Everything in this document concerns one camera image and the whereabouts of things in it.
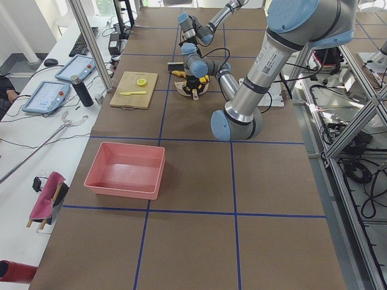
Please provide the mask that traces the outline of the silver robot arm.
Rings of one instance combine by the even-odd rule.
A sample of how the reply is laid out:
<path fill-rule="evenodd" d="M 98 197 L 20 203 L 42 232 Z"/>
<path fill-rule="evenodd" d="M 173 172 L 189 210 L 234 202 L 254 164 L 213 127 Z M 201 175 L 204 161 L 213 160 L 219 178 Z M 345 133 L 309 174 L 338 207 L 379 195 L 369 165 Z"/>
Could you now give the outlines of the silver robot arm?
<path fill-rule="evenodd" d="M 210 122 L 213 136 L 221 141 L 248 140 L 260 133 L 263 119 L 258 103 L 293 53 L 304 47 L 324 49 L 346 44 L 355 30 L 357 1 L 272 1 L 261 50 L 239 84 L 227 62 L 201 57 L 194 39 L 210 44 L 217 26 L 243 5 L 244 1 L 228 2 L 205 26 L 187 13 L 178 17 L 187 40 L 181 47 L 187 79 L 216 77 L 227 100 Z"/>
<path fill-rule="evenodd" d="M 245 6 L 247 1 L 229 1 L 206 25 L 200 23 L 198 18 L 184 12 L 177 17 L 181 29 L 182 41 L 179 46 L 185 43 L 208 46 L 212 43 L 218 27 L 234 12 Z"/>

